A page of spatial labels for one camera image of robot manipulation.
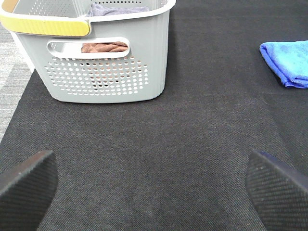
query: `dark gray rug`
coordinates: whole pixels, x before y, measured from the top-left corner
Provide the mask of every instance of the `dark gray rug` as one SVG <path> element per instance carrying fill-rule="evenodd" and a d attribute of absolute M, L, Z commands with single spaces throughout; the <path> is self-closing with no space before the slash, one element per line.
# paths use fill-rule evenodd
<path fill-rule="evenodd" d="M 308 175 L 308 90 L 285 89 L 258 48 L 308 39 L 304 0 L 179 0 L 167 82 L 151 101 L 54 100 L 34 73 L 0 145 L 0 172 L 57 153 L 40 231 L 263 231 L 244 177 L 253 149 Z"/>

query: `floor mat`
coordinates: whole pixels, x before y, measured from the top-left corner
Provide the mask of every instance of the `floor mat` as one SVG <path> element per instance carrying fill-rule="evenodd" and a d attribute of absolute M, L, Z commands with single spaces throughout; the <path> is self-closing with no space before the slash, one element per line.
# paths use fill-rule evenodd
<path fill-rule="evenodd" d="M 308 38 L 303 0 L 179 0 L 166 87 L 138 103 L 54 100 L 35 72 L 0 144 L 0 172 L 43 149 L 59 186 L 40 231 L 264 231 L 244 187 L 253 149 L 308 175 L 308 91 L 258 51 Z"/>

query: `blue microfiber towel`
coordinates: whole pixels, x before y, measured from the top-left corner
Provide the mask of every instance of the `blue microfiber towel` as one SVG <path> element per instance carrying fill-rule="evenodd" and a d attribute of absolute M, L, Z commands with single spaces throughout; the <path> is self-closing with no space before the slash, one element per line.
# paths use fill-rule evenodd
<path fill-rule="evenodd" d="M 266 42 L 260 52 L 287 88 L 308 88 L 308 41 Z"/>

